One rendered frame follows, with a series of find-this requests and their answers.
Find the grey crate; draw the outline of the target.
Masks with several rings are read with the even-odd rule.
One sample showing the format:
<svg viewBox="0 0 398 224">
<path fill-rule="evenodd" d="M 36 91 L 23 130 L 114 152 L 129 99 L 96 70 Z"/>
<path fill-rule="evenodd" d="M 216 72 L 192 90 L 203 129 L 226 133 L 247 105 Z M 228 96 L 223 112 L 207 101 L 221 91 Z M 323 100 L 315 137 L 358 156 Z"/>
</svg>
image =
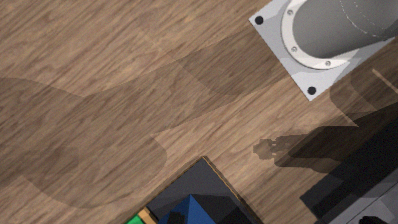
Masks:
<svg viewBox="0 0 398 224">
<path fill-rule="evenodd" d="M 299 198 L 314 224 L 358 224 L 363 216 L 398 224 L 398 117 Z"/>
</svg>

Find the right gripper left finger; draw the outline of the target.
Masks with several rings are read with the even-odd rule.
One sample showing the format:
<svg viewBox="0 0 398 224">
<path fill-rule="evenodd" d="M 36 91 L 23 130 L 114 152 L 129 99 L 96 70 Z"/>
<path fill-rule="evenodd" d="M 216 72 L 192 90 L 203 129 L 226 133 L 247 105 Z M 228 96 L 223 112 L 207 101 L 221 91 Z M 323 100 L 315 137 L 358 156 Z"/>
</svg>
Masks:
<svg viewBox="0 0 398 224">
<path fill-rule="evenodd" d="M 167 224 L 185 224 L 185 215 L 181 215 L 181 212 L 170 212 Z"/>
</svg>

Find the tall dark blue block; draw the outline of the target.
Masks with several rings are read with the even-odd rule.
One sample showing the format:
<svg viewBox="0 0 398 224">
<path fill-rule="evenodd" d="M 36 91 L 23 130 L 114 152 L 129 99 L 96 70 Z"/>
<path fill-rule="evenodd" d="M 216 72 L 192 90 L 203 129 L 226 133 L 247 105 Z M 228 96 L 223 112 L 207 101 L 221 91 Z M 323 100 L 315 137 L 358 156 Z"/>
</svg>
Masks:
<svg viewBox="0 0 398 224">
<path fill-rule="evenodd" d="M 185 215 L 185 224 L 216 224 L 191 194 L 170 212 L 181 212 L 181 215 Z M 170 212 L 158 224 L 167 224 Z"/>
</svg>

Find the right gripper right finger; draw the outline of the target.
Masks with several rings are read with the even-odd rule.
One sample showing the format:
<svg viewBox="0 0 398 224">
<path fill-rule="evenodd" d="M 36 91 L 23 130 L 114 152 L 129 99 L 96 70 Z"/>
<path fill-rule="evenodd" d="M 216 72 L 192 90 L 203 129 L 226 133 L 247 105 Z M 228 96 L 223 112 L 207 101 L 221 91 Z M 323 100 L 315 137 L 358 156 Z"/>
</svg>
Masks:
<svg viewBox="0 0 398 224">
<path fill-rule="evenodd" d="M 359 224 L 388 224 L 376 216 L 363 216 Z"/>
</svg>

